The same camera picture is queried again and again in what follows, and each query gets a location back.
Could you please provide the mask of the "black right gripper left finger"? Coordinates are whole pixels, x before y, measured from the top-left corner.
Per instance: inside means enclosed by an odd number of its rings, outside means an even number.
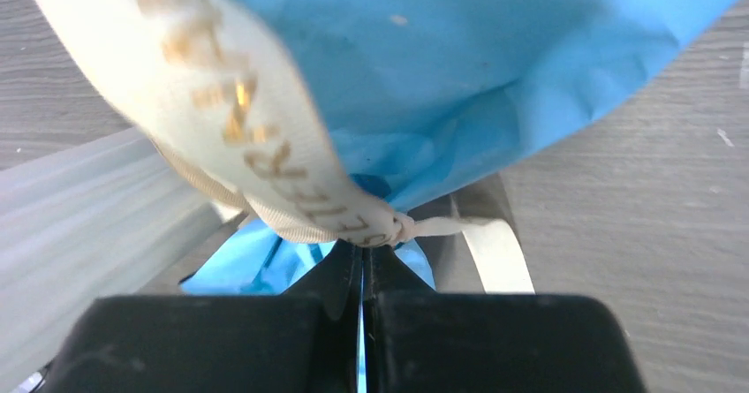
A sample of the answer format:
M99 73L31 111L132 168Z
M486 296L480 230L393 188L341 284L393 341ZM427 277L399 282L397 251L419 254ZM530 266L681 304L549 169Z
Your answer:
M47 392L354 392L358 247L275 296L112 296L78 319Z

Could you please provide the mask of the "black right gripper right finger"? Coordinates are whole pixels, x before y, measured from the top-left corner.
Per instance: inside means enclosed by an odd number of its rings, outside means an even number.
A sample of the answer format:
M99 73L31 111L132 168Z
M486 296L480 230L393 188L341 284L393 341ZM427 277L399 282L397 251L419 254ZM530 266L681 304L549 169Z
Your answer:
M643 392L615 315L579 295L440 293L363 253L370 392Z

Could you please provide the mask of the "blue wrapping paper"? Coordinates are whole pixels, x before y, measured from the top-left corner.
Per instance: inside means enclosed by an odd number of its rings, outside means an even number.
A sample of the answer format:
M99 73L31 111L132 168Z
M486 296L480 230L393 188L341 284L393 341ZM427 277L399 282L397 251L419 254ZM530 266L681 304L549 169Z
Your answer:
M346 171L405 211L587 127L737 0L237 0L284 41Z

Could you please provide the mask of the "beige printed ribbon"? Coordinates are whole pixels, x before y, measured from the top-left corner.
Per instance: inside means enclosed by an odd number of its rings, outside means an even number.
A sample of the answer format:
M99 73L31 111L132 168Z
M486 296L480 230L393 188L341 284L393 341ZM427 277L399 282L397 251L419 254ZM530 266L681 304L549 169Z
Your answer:
M485 291L533 291L504 220L417 222L357 187L282 42L231 0L35 2L110 106L282 238L377 247L462 233Z

